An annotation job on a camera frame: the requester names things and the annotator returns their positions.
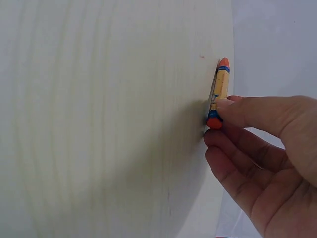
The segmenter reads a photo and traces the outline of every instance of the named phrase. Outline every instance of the curved white surface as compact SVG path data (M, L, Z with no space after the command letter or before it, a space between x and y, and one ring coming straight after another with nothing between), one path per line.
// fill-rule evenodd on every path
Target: curved white surface
M223 56L230 0L0 1L1 237L214 235Z
M312 0L233 1L236 95L317 98L316 9L317 2ZM283 146L279 139L267 133L253 132ZM217 234L260 237L227 193Z

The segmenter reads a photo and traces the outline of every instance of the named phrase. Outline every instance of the orange crayon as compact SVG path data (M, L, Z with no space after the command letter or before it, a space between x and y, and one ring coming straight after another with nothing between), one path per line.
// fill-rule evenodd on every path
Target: orange crayon
M230 66L228 58L222 58L217 69L217 76L214 83L214 90L211 98L211 105L207 116L207 126L211 129L222 127L222 118L216 110L218 99L227 98Z

